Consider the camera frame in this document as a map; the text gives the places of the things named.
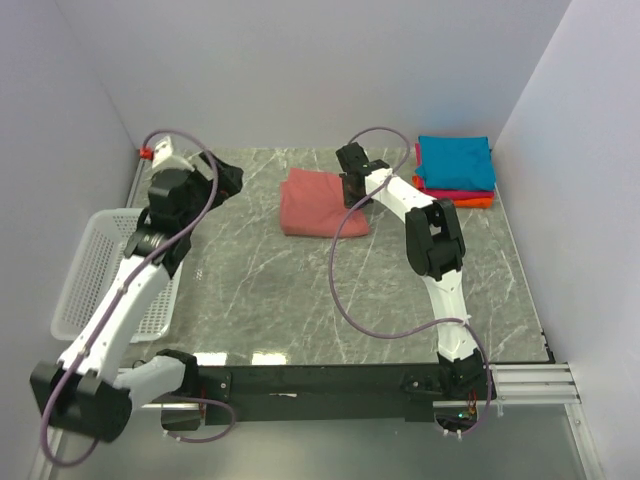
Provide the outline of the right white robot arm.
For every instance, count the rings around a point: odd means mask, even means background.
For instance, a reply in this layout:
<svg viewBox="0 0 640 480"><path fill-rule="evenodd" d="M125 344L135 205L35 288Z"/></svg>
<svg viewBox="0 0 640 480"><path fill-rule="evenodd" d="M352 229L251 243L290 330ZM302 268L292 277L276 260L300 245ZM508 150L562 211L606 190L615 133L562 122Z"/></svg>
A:
<svg viewBox="0 0 640 480"><path fill-rule="evenodd" d="M399 218L405 229L409 265L422 278L435 320L408 332L379 334L357 329L374 338L399 339L432 326L438 332L438 358L442 363L465 361L482 351L469 327L462 289L462 267L466 246L452 201L438 200L397 176L382 160L371 161L356 142L336 151L342 168L344 205L347 216L339 227L366 204L376 201Z"/></svg>

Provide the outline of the aluminium frame rail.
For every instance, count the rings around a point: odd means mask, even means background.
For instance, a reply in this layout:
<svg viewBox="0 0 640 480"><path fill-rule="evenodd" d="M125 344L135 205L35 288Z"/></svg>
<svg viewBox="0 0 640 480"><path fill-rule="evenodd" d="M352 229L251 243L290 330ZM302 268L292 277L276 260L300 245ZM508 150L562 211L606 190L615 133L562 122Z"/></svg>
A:
<svg viewBox="0 0 640 480"><path fill-rule="evenodd" d="M492 364L496 405L580 404L567 363Z"/></svg>

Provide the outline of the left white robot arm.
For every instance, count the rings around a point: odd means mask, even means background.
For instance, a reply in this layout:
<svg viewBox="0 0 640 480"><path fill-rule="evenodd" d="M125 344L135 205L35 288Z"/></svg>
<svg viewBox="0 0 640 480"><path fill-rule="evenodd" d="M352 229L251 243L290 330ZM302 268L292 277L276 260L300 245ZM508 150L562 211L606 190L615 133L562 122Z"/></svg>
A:
<svg viewBox="0 0 640 480"><path fill-rule="evenodd" d="M119 371L149 306L189 253L195 226L242 190L241 168L210 151L199 157L215 168L211 178L191 164L152 175L148 205L139 212L109 290L59 359L34 368L30 385L44 429L55 427L110 443L123 432L134 409L165 395L186 402L200 393L197 360L185 352L165 349L138 373Z"/></svg>

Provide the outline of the black base beam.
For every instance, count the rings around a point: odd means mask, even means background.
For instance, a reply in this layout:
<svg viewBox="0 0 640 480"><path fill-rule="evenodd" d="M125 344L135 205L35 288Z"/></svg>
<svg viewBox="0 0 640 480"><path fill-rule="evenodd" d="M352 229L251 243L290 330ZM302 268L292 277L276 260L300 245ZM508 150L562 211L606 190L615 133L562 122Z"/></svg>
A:
<svg viewBox="0 0 640 480"><path fill-rule="evenodd" d="M178 397L222 402L238 422L401 418L431 422L437 402L496 398L483 366L201 366Z"/></svg>

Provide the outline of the white plastic basket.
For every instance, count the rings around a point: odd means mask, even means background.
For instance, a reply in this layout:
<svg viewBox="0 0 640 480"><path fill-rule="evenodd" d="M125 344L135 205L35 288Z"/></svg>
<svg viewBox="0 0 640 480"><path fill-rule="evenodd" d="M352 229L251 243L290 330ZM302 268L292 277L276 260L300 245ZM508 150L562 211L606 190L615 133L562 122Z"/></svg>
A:
<svg viewBox="0 0 640 480"><path fill-rule="evenodd" d="M140 208L109 209L89 219L51 321L55 339L72 341L87 325L116 278L141 212ZM156 341L168 334L181 274L177 270L151 303L132 337L134 343Z"/></svg>

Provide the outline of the folded blue t shirt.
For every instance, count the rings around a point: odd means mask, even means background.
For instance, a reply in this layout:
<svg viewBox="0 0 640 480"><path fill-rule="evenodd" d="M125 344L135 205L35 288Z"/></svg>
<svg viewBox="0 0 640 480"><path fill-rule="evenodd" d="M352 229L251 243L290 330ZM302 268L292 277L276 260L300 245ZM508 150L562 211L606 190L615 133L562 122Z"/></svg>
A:
<svg viewBox="0 0 640 480"><path fill-rule="evenodd" d="M428 188L493 191L496 175L489 139L420 136L420 164L415 172Z"/></svg>

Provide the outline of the salmon pink t shirt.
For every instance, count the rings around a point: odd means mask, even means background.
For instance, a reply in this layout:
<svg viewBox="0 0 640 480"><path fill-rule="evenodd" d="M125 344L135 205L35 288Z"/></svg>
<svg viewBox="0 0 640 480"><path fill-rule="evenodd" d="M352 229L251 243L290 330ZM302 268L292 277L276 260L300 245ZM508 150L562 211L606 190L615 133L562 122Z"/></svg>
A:
<svg viewBox="0 0 640 480"><path fill-rule="evenodd" d="M340 177L292 168L280 183L279 224L287 236L332 238L348 208Z"/></svg>

